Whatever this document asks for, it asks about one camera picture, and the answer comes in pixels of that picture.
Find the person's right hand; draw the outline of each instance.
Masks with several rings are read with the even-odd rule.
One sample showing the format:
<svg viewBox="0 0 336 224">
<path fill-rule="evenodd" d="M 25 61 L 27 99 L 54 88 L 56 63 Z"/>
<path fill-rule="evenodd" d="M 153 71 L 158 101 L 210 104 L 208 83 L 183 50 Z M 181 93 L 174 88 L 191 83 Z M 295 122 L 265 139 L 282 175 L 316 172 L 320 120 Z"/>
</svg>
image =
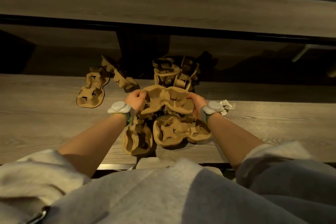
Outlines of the person's right hand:
<svg viewBox="0 0 336 224">
<path fill-rule="evenodd" d="M 201 115 L 200 115 L 201 109 L 203 106 L 207 105 L 208 103 L 205 101 L 203 97 L 195 93 L 192 93 L 192 92 L 189 92 L 189 94 L 187 95 L 187 99 L 192 99 L 194 101 L 195 110 L 192 112 L 192 114 L 196 118 L 201 119 Z"/>
</svg>

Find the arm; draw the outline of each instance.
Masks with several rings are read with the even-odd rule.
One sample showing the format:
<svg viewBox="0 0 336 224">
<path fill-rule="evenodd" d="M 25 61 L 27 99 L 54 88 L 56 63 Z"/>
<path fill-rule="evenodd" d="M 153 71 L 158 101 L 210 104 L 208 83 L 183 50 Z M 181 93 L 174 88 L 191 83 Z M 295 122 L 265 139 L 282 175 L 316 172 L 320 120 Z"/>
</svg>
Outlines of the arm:
<svg viewBox="0 0 336 224">
<path fill-rule="evenodd" d="M 192 99 L 195 104 L 193 114 L 200 118 L 201 109 L 207 105 L 207 102 L 201 96 L 191 92 L 188 98 Z M 235 170 L 238 169 L 245 156 L 252 149 L 264 144 L 258 137 L 225 119 L 220 113 L 215 113 L 209 117 L 208 127 L 225 157 Z"/>
<path fill-rule="evenodd" d="M 137 113 L 146 97 L 146 92 L 135 90 L 130 93 L 125 103 Z M 101 164 L 111 146 L 126 125 L 123 114 L 115 114 L 102 123 L 96 124 L 75 136 L 58 151 L 77 171 L 91 177 Z"/>
</svg>

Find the wood grain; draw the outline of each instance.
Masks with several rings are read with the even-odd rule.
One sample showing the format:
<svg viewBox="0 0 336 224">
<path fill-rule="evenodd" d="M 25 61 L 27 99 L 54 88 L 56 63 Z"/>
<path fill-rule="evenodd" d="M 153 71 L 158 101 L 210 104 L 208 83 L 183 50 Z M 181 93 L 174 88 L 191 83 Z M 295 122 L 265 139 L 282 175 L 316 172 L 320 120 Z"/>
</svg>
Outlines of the wood grain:
<svg viewBox="0 0 336 224">
<path fill-rule="evenodd" d="M 0 106 L 0 163 L 21 158 L 46 148 L 57 149 L 67 140 L 108 116 L 106 110 L 115 101 L 125 98 L 126 93 L 113 81 L 105 86 L 106 97 L 101 106 L 88 109 L 76 105 L 75 99 L 84 78 L 41 75 L 1 74 L 3 88 Z M 137 80 L 143 88 L 152 80 Z M 236 109 L 228 118 L 272 144 L 298 140 L 317 159 L 336 162 L 336 104 L 236 101 L 229 97 L 227 86 L 238 85 L 239 94 L 248 93 L 252 87 L 242 83 L 201 83 L 197 93 L 208 100 L 228 99 L 236 103 Z M 269 85 L 255 85 L 268 94 Z M 281 95 L 288 86 L 274 86 L 269 94 Z M 294 94 L 305 94 L 314 86 L 297 86 L 290 89 Z M 333 94 L 333 87 L 324 87 L 326 94 Z M 189 158 L 198 163 L 227 162 L 219 147 L 209 140 L 202 144 L 188 144 L 179 150 L 157 148 L 157 156 L 178 159 Z M 112 146 L 103 163 L 135 163 L 121 147 L 121 137 Z"/>
<path fill-rule="evenodd" d="M 319 0 L 0 0 L 0 14 L 336 37 Z"/>
</svg>

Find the crumpled white paper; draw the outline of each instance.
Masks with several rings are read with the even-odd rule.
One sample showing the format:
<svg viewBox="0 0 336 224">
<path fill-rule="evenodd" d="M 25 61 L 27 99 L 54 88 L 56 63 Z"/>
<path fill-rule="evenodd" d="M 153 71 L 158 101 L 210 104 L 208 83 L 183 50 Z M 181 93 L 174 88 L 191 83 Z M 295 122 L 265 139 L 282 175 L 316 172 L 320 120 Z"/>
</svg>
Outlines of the crumpled white paper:
<svg viewBox="0 0 336 224">
<path fill-rule="evenodd" d="M 224 111 L 220 112 L 222 116 L 225 116 L 228 114 L 229 110 L 233 110 L 236 108 L 236 104 L 231 105 L 227 100 L 222 100 L 219 102 L 223 107 Z"/>
</svg>

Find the wooden table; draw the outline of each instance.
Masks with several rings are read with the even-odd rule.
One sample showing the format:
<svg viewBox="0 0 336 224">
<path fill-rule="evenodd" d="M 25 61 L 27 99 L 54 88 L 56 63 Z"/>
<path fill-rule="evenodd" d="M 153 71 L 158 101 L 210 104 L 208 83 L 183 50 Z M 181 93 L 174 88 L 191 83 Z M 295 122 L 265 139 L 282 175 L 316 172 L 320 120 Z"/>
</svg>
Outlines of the wooden table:
<svg viewBox="0 0 336 224">
<path fill-rule="evenodd" d="M 36 151 L 57 149 L 106 118 L 110 105 L 126 96 L 110 81 L 104 87 L 106 96 L 99 107 L 80 108 L 75 99 L 84 78 L 1 74 L 0 79 L 0 164 Z M 137 82 L 142 88 L 153 84 L 152 80 Z M 272 144 L 298 140 L 318 160 L 336 162 L 334 88 L 201 82 L 195 90 L 208 100 L 227 99 L 235 103 L 236 109 L 228 118 L 262 140 Z M 325 103 L 308 103 L 319 95 L 325 96 Z M 279 98 L 298 102 L 276 102 Z M 135 157 L 123 152 L 121 143 L 119 137 L 103 163 L 136 163 Z M 227 162 L 212 139 L 179 150 L 158 147 L 156 153 L 158 157 L 186 157 L 197 163 Z"/>
</svg>

